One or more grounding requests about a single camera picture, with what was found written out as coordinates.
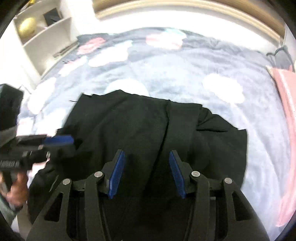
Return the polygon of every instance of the pink cloth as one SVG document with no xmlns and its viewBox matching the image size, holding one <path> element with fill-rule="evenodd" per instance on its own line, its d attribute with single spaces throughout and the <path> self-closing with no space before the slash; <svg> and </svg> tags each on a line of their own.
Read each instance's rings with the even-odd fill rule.
<svg viewBox="0 0 296 241">
<path fill-rule="evenodd" d="M 296 74 L 276 68 L 268 68 L 276 82 L 284 107 L 289 137 L 291 164 L 284 196 L 281 199 L 277 226 L 285 225 L 296 210 Z"/>
</svg>

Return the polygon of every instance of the blue pad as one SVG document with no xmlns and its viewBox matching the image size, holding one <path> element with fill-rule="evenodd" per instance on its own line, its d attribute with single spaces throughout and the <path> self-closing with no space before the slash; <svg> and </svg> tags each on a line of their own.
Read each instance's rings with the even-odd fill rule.
<svg viewBox="0 0 296 241">
<path fill-rule="evenodd" d="M 73 143 L 74 139 L 70 135 L 46 137 L 43 141 L 43 144 L 47 146 L 71 145 Z"/>
<path fill-rule="evenodd" d="M 110 177 L 110 189 L 108 192 L 108 196 L 110 199 L 112 199 L 113 196 L 117 193 L 117 189 L 119 186 L 119 182 L 121 179 L 121 175 L 122 175 L 125 163 L 126 163 L 126 156 L 124 154 L 124 151 L 121 151 Z"/>
<path fill-rule="evenodd" d="M 179 195 L 184 199 L 186 197 L 185 181 L 172 151 L 170 152 L 169 161 L 170 161 L 170 169 L 172 170 L 177 191 Z"/>
</svg>

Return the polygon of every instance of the white shelf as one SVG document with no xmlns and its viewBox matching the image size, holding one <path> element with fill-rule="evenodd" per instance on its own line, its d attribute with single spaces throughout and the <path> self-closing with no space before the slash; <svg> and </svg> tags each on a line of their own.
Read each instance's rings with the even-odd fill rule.
<svg viewBox="0 0 296 241">
<path fill-rule="evenodd" d="M 37 20 L 43 17 L 43 14 L 48 11 L 59 7 L 59 3 L 56 0 L 41 0 L 20 12 L 15 17 L 15 25 L 18 27 L 26 18 L 34 17 Z"/>
<path fill-rule="evenodd" d="M 67 21 L 70 21 L 71 17 L 69 18 L 63 18 L 59 21 L 57 21 L 56 23 L 53 23 L 52 25 L 48 26 L 47 28 L 45 28 L 44 30 L 40 31 L 39 33 L 37 33 L 35 36 L 33 36 L 30 40 L 28 40 L 23 46 L 24 48 L 26 48 L 28 45 L 38 41 L 38 39 L 47 31 L 51 31 L 54 28 L 58 28 L 59 25 L 65 24 Z"/>
<path fill-rule="evenodd" d="M 71 17 L 64 18 L 39 32 L 24 44 L 27 55 L 40 75 L 56 63 L 57 60 L 53 55 L 73 42 L 70 32 Z"/>
</svg>

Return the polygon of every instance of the black garment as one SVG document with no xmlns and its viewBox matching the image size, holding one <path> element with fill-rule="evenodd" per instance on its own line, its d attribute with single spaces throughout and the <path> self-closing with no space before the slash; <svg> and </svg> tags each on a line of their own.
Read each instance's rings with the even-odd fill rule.
<svg viewBox="0 0 296 241">
<path fill-rule="evenodd" d="M 52 153 L 34 178 L 28 200 L 32 222 L 57 175 L 53 187 L 64 178 L 85 179 L 118 149 L 126 153 L 126 166 L 118 194 L 104 202 L 112 240 L 183 240 L 192 200 L 177 197 L 168 162 L 171 150 L 208 178 L 230 177 L 242 185 L 246 130 L 199 104 L 123 91 L 82 95 L 58 134 L 71 134 L 76 150 L 71 156 Z"/>
</svg>

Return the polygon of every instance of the pink flower pattern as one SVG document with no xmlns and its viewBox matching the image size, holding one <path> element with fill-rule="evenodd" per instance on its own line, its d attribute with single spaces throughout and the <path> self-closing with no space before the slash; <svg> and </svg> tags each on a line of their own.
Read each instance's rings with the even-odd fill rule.
<svg viewBox="0 0 296 241">
<path fill-rule="evenodd" d="M 103 38 L 95 38 L 89 40 L 85 45 L 79 47 L 77 54 L 88 54 L 95 51 L 98 47 L 100 47 L 103 43 L 105 43 L 105 39 Z"/>
</svg>

